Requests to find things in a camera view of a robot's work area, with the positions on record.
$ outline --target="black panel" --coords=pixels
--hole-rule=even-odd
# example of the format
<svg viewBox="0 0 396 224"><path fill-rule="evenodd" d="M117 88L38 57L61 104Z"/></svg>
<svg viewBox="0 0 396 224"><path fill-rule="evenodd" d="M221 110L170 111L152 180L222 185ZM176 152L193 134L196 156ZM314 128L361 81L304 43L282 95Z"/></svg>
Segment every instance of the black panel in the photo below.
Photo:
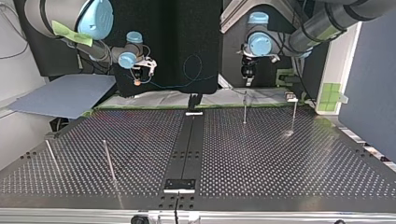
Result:
<svg viewBox="0 0 396 224"><path fill-rule="evenodd" d="M64 74L79 73L77 51L70 49L60 40L48 38L36 31L26 20L25 1L14 0L14 4L41 76L57 77Z"/></svg>
<svg viewBox="0 0 396 224"><path fill-rule="evenodd" d="M218 86L221 3L220 0L112 1L115 24L106 42L121 47L128 32L141 32L145 44L151 48L151 57L158 63L152 81L162 87L190 83L184 76L183 64L192 54L197 54L203 64L199 81L173 89L187 93L213 93ZM196 77L199 70L199 60L190 57L186 62L188 76ZM122 96L162 89L153 84L135 87L127 77L130 76L129 71L118 65L115 65L115 73Z"/></svg>

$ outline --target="white wall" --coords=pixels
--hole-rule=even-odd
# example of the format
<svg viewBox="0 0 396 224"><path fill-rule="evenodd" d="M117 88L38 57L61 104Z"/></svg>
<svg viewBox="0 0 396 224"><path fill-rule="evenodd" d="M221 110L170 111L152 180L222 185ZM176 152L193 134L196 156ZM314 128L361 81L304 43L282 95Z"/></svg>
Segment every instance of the white wall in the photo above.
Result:
<svg viewBox="0 0 396 224"><path fill-rule="evenodd" d="M13 6L11 0L0 1ZM9 10L0 9L21 29L18 19ZM25 44L0 15L0 58L19 53ZM0 169L37 146L50 132L51 118L6 109L18 97L44 84L30 49L18 57L0 60Z"/></svg>
<svg viewBox="0 0 396 224"><path fill-rule="evenodd" d="M318 93L318 102L324 83L340 83L341 93L344 94L352 67L355 51L361 33L361 22L348 28L347 32L334 40L329 46L329 52L323 71L320 89ZM320 115L338 115L340 113L341 103L338 103L335 112L317 111Z"/></svg>

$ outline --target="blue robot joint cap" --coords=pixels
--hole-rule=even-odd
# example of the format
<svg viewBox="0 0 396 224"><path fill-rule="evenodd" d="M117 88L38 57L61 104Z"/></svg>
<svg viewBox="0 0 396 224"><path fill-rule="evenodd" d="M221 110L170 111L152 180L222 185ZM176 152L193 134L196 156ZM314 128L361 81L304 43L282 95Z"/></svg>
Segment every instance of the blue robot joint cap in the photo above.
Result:
<svg viewBox="0 0 396 224"><path fill-rule="evenodd" d="M142 44L143 43L143 36L139 32L132 31L126 35L126 40L130 43L134 44Z"/></svg>
<svg viewBox="0 0 396 224"><path fill-rule="evenodd" d="M248 17L249 24L268 24L270 17L265 12L253 12Z"/></svg>
<svg viewBox="0 0 396 224"><path fill-rule="evenodd" d="M132 52L123 52L119 57L119 65L125 69L133 68L136 63L136 55Z"/></svg>
<svg viewBox="0 0 396 224"><path fill-rule="evenodd" d="M248 47L256 57L267 56L272 50L271 37L265 33L257 32L248 38Z"/></svg>

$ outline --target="green tape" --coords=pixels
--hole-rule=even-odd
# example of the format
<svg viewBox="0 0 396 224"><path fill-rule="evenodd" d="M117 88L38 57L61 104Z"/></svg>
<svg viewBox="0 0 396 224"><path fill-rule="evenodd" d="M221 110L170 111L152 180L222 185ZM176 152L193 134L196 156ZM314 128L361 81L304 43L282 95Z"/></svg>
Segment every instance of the green tape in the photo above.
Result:
<svg viewBox="0 0 396 224"><path fill-rule="evenodd" d="M55 35L63 36L75 43L92 47L93 39L89 35L79 34L57 21L52 21L52 30Z"/></svg>
<svg viewBox="0 0 396 224"><path fill-rule="evenodd" d="M337 108L337 103L340 101L341 84L339 83L324 83L322 93L320 95L318 110L326 112L334 112Z"/></svg>
<svg viewBox="0 0 396 224"><path fill-rule="evenodd" d="M340 34L340 31L337 28L331 26L327 30L325 30L321 35L319 35L317 37L317 39L319 39L319 40L327 40L327 39L330 39L330 38L332 38L333 36L335 36L337 34ZM311 41L308 44L308 46L314 47L314 46L316 46L318 44L320 44L320 43L318 43L316 41Z"/></svg>

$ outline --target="metal bracket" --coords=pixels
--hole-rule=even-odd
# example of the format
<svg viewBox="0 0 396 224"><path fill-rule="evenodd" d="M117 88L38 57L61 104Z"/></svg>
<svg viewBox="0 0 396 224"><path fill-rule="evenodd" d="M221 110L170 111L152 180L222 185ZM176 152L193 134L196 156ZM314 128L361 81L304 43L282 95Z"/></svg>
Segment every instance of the metal bracket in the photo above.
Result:
<svg viewBox="0 0 396 224"><path fill-rule="evenodd" d="M301 11L300 5L295 0L233 0L221 14L221 32L223 34L227 33L244 15L259 5L269 5L276 8L296 29L300 28L300 20L293 20L293 18L299 17L294 9ZM303 21L305 20L307 20L307 17L304 14Z"/></svg>
<svg viewBox="0 0 396 224"><path fill-rule="evenodd" d="M164 193L180 193L193 194L195 193L194 179L169 179L166 180Z"/></svg>

